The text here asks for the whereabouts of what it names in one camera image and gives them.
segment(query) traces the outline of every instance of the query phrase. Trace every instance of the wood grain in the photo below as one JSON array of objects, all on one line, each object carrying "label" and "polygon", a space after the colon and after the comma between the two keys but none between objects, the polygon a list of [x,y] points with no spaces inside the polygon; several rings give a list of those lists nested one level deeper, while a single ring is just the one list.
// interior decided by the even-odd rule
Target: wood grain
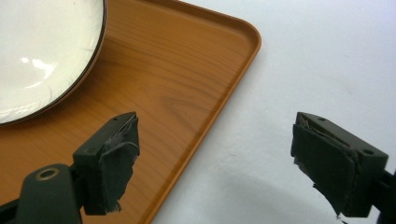
[{"label": "wood grain", "polygon": [[178,1],[108,1],[106,37],[90,75],[32,119],[0,128],[0,203],[34,170],[72,164],[108,119],[136,111],[141,156],[122,211],[84,223],[150,222],[259,50],[244,21]]}]

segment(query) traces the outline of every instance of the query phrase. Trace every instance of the orange tray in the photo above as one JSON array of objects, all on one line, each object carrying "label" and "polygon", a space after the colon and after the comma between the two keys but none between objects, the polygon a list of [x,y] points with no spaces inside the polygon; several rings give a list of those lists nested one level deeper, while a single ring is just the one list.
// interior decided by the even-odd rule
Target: orange tray
[{"label": "orange tray", "polygon": [[107,1],[90,75],[45,113],[0,128],[0,204],[23,179],[73,152],[106,121],[136,111],[141,155],[122,211],[84,223],[150,222],[261,45],[250,24],[178,1]]}]

